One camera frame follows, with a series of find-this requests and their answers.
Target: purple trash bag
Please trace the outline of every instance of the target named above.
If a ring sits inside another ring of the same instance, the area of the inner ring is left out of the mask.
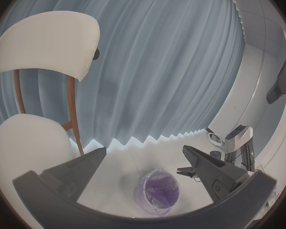
[[[177,204],[179,197],[179,183],[163,169],[143,177],[136,189],[137,204],[150,215],[166,215]]]

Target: curtain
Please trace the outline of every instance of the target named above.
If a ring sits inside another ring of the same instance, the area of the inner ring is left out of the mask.
[[[108,147],[113,138],[125,145],[132,136],[144,142],[206,128],[242,60],[244,34],[232,0],[18,0],[0,36],[52,10],[85,13],[100,26],[100,57],[76,83],[83,147],[92,139]],[[69,121],[65,75],[20,70],[20,82],[28,114]],[[17,113],[13,72],[1,73],[0,124]]]

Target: wooden chair frame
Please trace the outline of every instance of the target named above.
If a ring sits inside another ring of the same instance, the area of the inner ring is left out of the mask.
[[[20,111],[21,113],[26,114],[26,110],[24,108],[23,99],[21,95],[19,69],[14,70],[14,79],[15,79],[16,95],[17,95]],[[68,131],[71,128],[73,128],[75,140],[76,140],[80,155],[84,155],[82,143],[80,142],[80,133],[78,131],[78,124],[77,124],[77,117],[76,117],[75,78],[69,75],[68,75],[68,81],[67,81],[67,88],[68,88],[68,105],[69,105],[69,113],[70,113],[71,120],[63,124],[62,127],[65,129],[65,131]]]

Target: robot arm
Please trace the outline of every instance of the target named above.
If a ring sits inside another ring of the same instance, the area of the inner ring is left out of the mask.
[[[272,104],[286,94],[286,61],[278,74],[278,79],[267,93],[267,103]]]

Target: white floor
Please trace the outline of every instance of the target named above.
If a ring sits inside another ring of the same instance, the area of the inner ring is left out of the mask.
[[[113,215],[148,217],[136,204],[134,192],[142,177],[163,168],[175,176],[181,189],[180,201],[168,216],[211,204],[212,200],[201,182],[176,174],[177,168],[191,166],[182,153],[183,145],[193,146],[208,154],[213,150],[221,151],[207,140],[206,130],[177,137],[161,137],[158,141],[149,137],[143,144],[132,138],[126,146],[113,140],[106,157],[77,202]],[[98,147],[101,145],[92,141],[84,152],[88,153]]]

